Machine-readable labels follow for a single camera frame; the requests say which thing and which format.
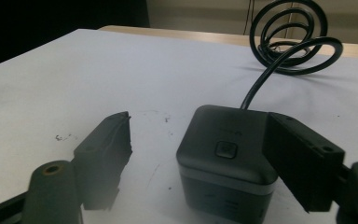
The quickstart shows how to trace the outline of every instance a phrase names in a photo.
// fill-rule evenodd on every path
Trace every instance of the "beige wall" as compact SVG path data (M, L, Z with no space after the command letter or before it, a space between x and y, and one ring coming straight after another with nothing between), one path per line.
M321 5L327 15L329 35L343 42L358 43L358 0L315 1ZM255 14L270 2L271 0L255 0ZM244 0L147 0L147 4L150 25L153 28L241 35L249 2ZM288 37L300 38L301 33L294 31Z

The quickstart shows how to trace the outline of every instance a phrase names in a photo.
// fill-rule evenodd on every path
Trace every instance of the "power adapter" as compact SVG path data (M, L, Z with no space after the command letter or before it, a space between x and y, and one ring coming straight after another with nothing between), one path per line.
M176 158L186 202L241 223L262 223L278 175L262 154L268 113L204 105Z

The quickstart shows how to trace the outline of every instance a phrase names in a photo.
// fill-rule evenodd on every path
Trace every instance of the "white tabletop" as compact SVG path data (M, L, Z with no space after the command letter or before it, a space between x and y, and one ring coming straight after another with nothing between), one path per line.
M39 165L71 160L105 117L129 111L120 193L85 223L231 223L187 207L175 152L197 107L239 107L264 69L247 47L90 30L1 63L0 202L26 191ZM346 150L345 164L358 161L358 59L273 75L250 109L294 117ZM307 214L279 180L265 223L335 223L336 210Z

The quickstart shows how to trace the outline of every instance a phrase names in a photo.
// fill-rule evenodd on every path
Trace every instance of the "gray plastic housing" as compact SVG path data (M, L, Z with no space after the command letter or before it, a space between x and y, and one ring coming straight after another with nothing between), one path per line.
M262 154L267 113L197 109L176 154L186 202L241 223L262 223L278 178Z

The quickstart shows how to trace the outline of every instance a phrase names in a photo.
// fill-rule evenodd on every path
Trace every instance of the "square button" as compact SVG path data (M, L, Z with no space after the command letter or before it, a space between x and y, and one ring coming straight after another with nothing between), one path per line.
M233 159L237 155L237 145L229 142L218 142L215 153L216 156Z

